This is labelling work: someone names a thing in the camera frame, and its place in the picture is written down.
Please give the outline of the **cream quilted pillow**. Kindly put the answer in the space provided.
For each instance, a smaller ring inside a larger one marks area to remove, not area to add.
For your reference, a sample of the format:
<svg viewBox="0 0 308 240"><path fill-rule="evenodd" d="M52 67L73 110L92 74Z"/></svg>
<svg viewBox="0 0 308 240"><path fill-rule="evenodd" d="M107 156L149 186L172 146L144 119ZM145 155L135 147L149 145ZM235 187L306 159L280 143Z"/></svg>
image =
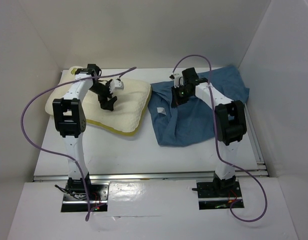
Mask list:
<svg viewBox="0 0 308 240"><path fill-rule="evenodd" d="M74 70L77 68L82 67L74 66L70 68L65 80L53 89L45 106L49 115L53 116L53 100L63 97L72 83L75 82ZM141 80L120 80L124 83L124 89L113 92L113 96L117 97L113 111L101 109L96 94L91 91L83 99L82 106L87 124L104 127L116 134L131 136L138 129L144 109L150 99L151 86Z"/></svg>

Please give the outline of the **blue pillowcase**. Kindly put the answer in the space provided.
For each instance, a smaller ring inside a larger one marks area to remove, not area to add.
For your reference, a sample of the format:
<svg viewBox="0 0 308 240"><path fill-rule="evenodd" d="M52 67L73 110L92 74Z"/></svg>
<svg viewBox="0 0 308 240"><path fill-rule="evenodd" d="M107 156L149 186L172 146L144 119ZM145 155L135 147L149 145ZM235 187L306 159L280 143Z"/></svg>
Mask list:
<svg viewBox="0 0 308 240"><path fill-rule="evenodd" d="M249 89L245 87L238 69L226 66L211 73L201 72L199 77L211 77L213 86L226 97L246 103ZM153 130L160 146L189 146L214 137L212 110L203 101L191 97L177 108L171 107L172 81L151 85L152 93L148 103Z"/></svg>

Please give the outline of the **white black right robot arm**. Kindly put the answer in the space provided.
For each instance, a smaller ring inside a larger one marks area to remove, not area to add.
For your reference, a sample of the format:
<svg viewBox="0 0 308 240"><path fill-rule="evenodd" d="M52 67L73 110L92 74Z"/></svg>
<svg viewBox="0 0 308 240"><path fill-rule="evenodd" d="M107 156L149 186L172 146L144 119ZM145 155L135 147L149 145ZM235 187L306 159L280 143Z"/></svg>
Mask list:
<svg viewBox="0 0 308 240"><path fill-rule="evenodd" d="M200 78L193 67L183 70L181 75L172 73L169 78L174 83L171 88L172 108L187 103L190 97L197 97L212 109L216 153L220 163L207 193L224 197L236 182L237 151L247 132L244 104L226 97L207 78Z"/></svg>

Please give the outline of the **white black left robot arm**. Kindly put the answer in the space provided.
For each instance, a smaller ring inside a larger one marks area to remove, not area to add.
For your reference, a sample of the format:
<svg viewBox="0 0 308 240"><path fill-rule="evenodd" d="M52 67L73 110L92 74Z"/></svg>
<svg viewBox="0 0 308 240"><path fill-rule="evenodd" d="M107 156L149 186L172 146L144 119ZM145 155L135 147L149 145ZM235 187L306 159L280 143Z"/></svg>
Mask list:
<svg viewBox="0 0 308 240"><path fill-rule="evenodd" d="M117 101L113 92L124 88L119 78L107 80L102 84L101 72L96 64L88 64L86 68L75 69L75 82L63 97L56 98L52 102L55 127L65 141L69 156L69 174L64 192L76 195L82 200L92 195L82 143L83 133L87 126L82 101L88 92L93 92L98 98L101 109L113 111L114 103Z"/></svg>

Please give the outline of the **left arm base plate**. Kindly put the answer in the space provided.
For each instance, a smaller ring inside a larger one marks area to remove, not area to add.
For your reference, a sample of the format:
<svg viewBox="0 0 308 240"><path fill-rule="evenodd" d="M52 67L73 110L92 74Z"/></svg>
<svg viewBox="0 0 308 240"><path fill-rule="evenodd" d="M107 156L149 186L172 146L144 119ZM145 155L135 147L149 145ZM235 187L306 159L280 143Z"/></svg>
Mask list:
<svg viewBox="0 0 308 240"><path fill-rule="evenodd" d="M89 186L89 199L92 212L106 212L108 209L109 184L92 184ZM87 197L82 193L64 193L61 212L81 213L88 211Z"/></svg>

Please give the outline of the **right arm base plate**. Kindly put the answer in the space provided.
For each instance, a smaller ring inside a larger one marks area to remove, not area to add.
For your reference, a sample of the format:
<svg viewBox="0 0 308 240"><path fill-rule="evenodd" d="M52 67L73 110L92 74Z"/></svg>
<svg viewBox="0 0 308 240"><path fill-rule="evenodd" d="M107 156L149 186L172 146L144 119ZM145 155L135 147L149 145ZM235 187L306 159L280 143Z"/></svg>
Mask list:
<svg viewBox="0 0 308 240"><path fill-rule="evenodd" d="M220 210L229 209L234 203L233 208L244 208L242 193L239 182L217 192L212 182L197 182L196 187L191 189L197 193L200 210Z"/></svg>

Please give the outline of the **aluminium right side rail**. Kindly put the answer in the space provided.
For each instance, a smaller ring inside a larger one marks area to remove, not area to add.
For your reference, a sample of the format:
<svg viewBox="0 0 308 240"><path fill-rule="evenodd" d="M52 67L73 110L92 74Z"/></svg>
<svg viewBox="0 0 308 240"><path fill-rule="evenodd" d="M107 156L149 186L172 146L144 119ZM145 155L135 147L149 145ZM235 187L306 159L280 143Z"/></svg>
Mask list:
<svg viewBox="0 0 308 240"><path fill-rule="evenodd" d="M266 163L263 159L263 155L262 155L260 145L259 145L259 142L256 136L256 132L253 127L252 119L249 114L247 104L244 105L244 112L245 112L245 119L246 119L246 125L247 125L247 133L248 133L249 141L251 143L251 147L253 149L253 153L255 156L256 165L257 165L257 170L255 170L257 172L256 176L260 178L269 177Z"/></svg>

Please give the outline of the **aluminium rail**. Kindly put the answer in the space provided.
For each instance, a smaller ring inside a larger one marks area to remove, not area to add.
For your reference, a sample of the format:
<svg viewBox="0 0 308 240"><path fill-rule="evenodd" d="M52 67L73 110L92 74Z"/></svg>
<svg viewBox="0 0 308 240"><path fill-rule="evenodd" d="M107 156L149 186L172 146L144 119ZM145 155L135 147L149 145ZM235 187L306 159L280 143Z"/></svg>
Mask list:
<svg viewBox="0 0 308 240"><path fill-rule="evenodd" d="M245 119L246 119L246 125L247 125L247 133L248 133L249 141L251 143L251 147L253 149L253 153L255 156L256 165L257 165L257 170L255 170L257 172L256 176L260 178L269 177L266 163L263 159L263 155L262 155L260 145L259 145L259 142L256 136L256 132L253 127L252 119L249 114L247 104L244 105L244 112L245 112Z"/></svg>
<svg viewBox="0 0 308 240"><path fill-rule="evenodd" d="M265 168L250 171L255 177L269 177ZM236 172L236 177L249 177L249 175L242 171ZM34 182L58 182L67 181L67 176L35 176ZM144 173L144 174L100 174L90 175L91 181L147 181L147 180L178 180L178 179L213 179L213 172L183 172L183 173Z"/></svg>

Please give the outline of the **aluminium front rail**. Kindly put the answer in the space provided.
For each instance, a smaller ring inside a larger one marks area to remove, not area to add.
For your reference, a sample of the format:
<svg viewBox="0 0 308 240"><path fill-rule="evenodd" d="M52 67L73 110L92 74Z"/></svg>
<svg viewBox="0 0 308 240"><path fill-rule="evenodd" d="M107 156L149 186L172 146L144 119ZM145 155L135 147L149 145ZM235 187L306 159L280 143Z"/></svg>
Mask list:
<svg viewBox="0 0 308 240"><path fill-rule="evenodd" d="M265 168L250 171L255 177L269 177ZM236 172L236 177L249 177L249 175L242 171ZM35 176L34 182L58 182L67 181L67 176ZM100 174L90 175L91 181L147 181L147 180L178 180L178 179L213 179L213 172L183 172L183 173L144 173L144 174Z"/></svg>

